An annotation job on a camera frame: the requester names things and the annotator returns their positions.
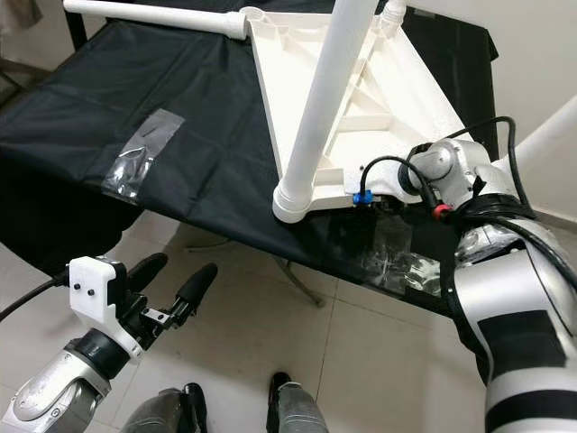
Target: metal table leg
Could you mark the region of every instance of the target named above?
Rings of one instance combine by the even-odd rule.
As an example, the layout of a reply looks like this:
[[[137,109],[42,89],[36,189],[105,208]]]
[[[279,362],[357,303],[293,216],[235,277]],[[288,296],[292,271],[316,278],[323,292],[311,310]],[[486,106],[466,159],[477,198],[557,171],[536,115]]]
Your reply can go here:
[[[277,257],[276,255],[272,256],[274,258],[274,261],[276,262],[276,264],[280,267],[280,269],[284,272],[284,274],[287,276],[287,278],[297,287],[297,289],[301,290],[310,300],[313,301],[313,303],[319,307],[322,308],[325,305],[325,300],[322,299],[320,296],[318,296],[316,293],[314,293],[311,289],[309,289],[305,283],[301,280],[299,280],[297,278],[297,275],[295,275],[293,273],[293,271],[290,269],[290,265],[291,262],[289,261],[284,261],[282,260],[280,257]]]

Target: table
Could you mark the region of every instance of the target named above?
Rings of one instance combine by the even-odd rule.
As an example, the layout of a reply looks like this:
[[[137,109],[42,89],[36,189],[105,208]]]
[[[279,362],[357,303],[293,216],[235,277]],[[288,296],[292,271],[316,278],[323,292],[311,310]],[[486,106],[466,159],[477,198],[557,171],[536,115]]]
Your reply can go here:
[[[194,3],[217,12],[245,5],[329,13],[333,2]],[[465,124],[494,116],[490,62],[497,53],[485,29],[410,8],[403,28]],[[314,212],[292,226],[274,218],[278,175],[250,41],[111,21],[0,116],[0,161],[74,186],[74,199],[95,197],[126,142],[159,108],[185,123],[152,164],[136,199],[139,207],[448,314],[438,296],[382,286],[385,255],[409,243],[415,253],[452,260],[452,229],[428,221],[418,209],[411,208],[404,220],[374,209]],[[498,156],[494,126],[474,137],[493,159]],[[97,204],[100,210],[124,205]],[[90,210],[86,200],[82,206]]]

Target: tiled floor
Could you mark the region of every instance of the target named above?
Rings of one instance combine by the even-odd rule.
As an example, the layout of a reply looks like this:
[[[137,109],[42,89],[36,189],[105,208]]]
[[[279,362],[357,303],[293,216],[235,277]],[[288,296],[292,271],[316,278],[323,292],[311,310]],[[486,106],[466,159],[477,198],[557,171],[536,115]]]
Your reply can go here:
[[[482,431],[483,386],[447,319],[297,267],[326,299],[316,309],[265,253],[238,244],[183,253],[182,245],[214,242],[210,237],[145,213],[109,254],[127,265],[149,253],[169,255],[146,290],[156,307],[168,306],[202,264],[215,261],[219,275],[198,317],[164,334],[138,367],[114,380],[90,433],[116,432],[141,402],[192,381],[206,392],[213,433],[262,432],[267,382],[278,369],[318,397],[332,433]],[[0,247],[0,308],[45,278]],[[59,289],[7,319],[0,326],[0,410],[83,332]]]

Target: transparent tape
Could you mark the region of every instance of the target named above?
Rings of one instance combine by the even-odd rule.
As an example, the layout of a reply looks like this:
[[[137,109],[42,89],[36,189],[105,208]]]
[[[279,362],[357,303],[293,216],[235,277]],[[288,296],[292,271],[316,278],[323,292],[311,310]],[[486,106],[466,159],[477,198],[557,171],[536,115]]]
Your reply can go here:
[[[163,109],[152,113],[121,150],[102,188],[134,202],[154,159],[183,122],[184,118]]]

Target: white pole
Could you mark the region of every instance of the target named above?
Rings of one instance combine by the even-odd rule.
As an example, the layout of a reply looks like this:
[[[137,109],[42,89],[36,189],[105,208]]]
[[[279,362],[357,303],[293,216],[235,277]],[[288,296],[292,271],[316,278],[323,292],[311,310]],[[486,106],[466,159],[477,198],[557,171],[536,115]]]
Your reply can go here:
[[[378,2],[337,0],[334,5],[287,171],[274,190],[272,210],[281,221],[296,223],[308,211],[316,168]]]
[[[96,0],[64,0],[64,9],[77,14],[92,14],[108,18],[170,25],[201,32],[221,33],[233,39],[246,39],[246,16],[238,12],[217,14],[172,7],[131,5]]]
[[[577,95],[515,148],[519,171],[531,170],[542,155],[551,152],[567,137],[577,140]],[[493,162],[493,165],[511,173],[508,156]]]

